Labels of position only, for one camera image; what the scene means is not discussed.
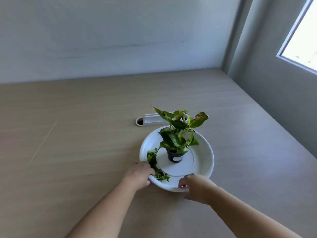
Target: thin line on table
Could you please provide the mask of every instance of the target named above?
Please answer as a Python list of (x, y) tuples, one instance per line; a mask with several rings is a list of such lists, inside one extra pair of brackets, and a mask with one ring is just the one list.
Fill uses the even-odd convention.
[(39, 152), (40, 148), (42, 147), (42, 145), (44, 144), (45, 140), (47, 139), (47, 137), (50, 135), (51, 131), (53, 130), (53, 128), (55, 127), (55, 125), (57, 124), (58, 120), (60, 119), (61, 116), (58, 117), (58, 119), (56, 120), (55, 124), (53, 125), (53, 127), (51, 128), (51, 130), (49, 131), (49, 133), (46, 135), (45, 139), (43, 140), (42, 144), (39, 146), (39, 148), (37, 149), (37, 151), (35, 152), (35, 154), (33, 155), (32, 159), (30, 160), (30, 162), (28, 163), (28, 166), (25, 168), (24, 172), (28, 169), (28, 167), (30, 166), (32, 160), (34, 159), (34, 157), (36, 156), (36, 154)]

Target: round tray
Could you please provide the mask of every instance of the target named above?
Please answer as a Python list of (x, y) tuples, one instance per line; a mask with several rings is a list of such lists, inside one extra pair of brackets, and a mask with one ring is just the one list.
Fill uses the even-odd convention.
[[(143, 141), (140, 149), (140, 161), (147, 161), (147, 151), (154, 151), (154, 148), (158, 148), (162, 137), (158, 132), (165, 127), (160, 127), (151, 132)], [(179, 188), (178, 181), (187, 174), (195, 173), (201, 174), (206, 177), (210, 177), (214, 168), (214, 154), (207, 140), (198, 132), (194, 133), (195, 139), (198, 140), (198, 146), (189, 146), (188, 152), (183, 156), (183, 160), (179, 163), (171, 162), (167, 157), (165, 148), (160, 148), (157, 153), (157, 167), (162, 169), (170, 177), (169, 181), (160, 182), (153, 176), (149, 177), (149, 180), (159, 186), (162, 189), (172, 192), (186, 192), (188, 189)]]

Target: plant pot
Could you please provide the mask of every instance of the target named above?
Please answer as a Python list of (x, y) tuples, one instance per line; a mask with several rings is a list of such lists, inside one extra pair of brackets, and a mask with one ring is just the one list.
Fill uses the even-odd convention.
[(183, 155), (179, 155), (179, 154), (176, 154), (176, 151), (169, 151), (169, 150), (166, 150), (167, 151), (167, 156), (168, 156), (168, 159), (170, 161), (172, 161), (173, 163), (179, 163), (180, 161), (182, 161), (183, 159)]

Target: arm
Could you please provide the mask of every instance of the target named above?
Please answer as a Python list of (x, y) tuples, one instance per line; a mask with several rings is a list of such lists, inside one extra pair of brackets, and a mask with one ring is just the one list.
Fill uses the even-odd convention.
[(299, 238), (270, 217), (216, 186), (208, 178), (190, 174), (180, 179), (179, 187), (188, 186), (186, 198), (208, 204), (237, 238)]
[(66, 238), (117, 238), (134, 194), (150, 184), (154, 170), (147, 162), (129, 168), (124, 178), (71, 230)]

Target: dark hole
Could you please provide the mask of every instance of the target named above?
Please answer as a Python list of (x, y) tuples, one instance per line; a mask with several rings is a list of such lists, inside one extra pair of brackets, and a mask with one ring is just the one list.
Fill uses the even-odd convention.
[(137, 122), (137, 124), (143, 125), (143, 119), (140, 119), (140, 120)]

